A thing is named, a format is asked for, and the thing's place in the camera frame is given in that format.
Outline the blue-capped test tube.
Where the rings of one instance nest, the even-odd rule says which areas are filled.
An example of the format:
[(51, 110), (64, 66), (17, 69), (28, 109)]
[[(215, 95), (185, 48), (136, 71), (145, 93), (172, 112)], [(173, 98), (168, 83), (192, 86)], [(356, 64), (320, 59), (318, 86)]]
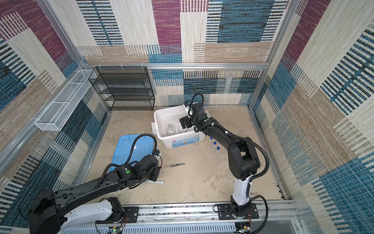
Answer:
[(217, 151), (217, 142), (214, 141), (211, 145), (211, 153), (212, 155), (215, 155), (216, 154), (216, 151)]
[(220, 154), (221, 154), (221, 148), (220, 148), (219, 146), (217, 146), (216, 149), (215, 149), (215, 154), (214, 154), (214, 156), (215, 156), (215, 161), (218, 161), (218, 160), (219, 160), (219, 158), (220, 158)]

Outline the test tube with blue cap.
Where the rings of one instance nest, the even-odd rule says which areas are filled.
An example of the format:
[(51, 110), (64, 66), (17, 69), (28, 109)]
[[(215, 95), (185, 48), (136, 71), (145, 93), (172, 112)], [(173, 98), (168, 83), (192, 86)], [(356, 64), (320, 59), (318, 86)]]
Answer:
[(213, 142), (214, 142), (213, 137), (210, 137), (209, 141), (208, 141), (207, 148), (206, 148), (209, 153), (211, 153), (212, 148), (214, 147)]

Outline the clear glass flask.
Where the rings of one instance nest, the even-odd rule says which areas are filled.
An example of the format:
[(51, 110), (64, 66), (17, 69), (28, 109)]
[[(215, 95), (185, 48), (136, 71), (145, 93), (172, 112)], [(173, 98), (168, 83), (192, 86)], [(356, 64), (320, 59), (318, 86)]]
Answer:
[(175, 132), (176, 132), (176, 127), (175, 127), (173, 124), (168, 124), (168, 125), (165, 127), (164, 132), (165, 132), (166, 135), (168, 135), (168, 136), (174, 135)]

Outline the white plastic storage bin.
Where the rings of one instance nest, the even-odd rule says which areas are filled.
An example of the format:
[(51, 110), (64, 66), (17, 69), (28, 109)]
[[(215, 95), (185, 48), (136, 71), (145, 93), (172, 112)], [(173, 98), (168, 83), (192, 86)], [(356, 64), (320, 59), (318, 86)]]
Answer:
[[(205, 140), (206, 136), (202, 132), (196, 133), (193, 129), (182, 129), (179, 119), (186, 115), (185, 111), (185, 106), (179, 105), (154, 112), (152, 131), (162, 141), (166, 149), (177, 148)], [(168, 124), (173, 124), (176, 127), (174, 135), (168, 136), (164, 132)]]

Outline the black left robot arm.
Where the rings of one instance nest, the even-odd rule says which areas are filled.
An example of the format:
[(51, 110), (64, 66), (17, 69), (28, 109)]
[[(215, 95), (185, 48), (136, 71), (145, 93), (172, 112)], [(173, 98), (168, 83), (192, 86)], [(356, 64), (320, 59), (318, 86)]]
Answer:
[(118, 222), (124, 210), (117, 198), (107, 199), (105, 207), (90, 209), (88, 202), (123, 189), (134, 189), (143, 182), (157, 181), (161, 166), (158, 155), (141, 161), (109, 164), (101, 177), (82, 185), (59, 191), (51, 188), (38, 192), (27, 213), (31, 234), (57, 234), (71, 224), (89, 221)]

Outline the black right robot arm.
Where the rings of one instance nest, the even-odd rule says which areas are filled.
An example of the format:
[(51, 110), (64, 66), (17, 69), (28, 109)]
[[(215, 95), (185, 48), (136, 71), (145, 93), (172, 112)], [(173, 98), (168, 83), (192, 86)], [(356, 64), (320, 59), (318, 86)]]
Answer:
[(233, 205), (241, 208), (259, 197), (250, 197), (250, 186), (253, 180), (265, 175), (270, 166), (269, 157), (259, 144), (249, 137), (231, 133), (206, 113), (185, 116), (179, 122), (183, 129), (193, 128), (196, 132), (202, 132), (226, 149), (229, 169), (236, 178), (231, 196)]

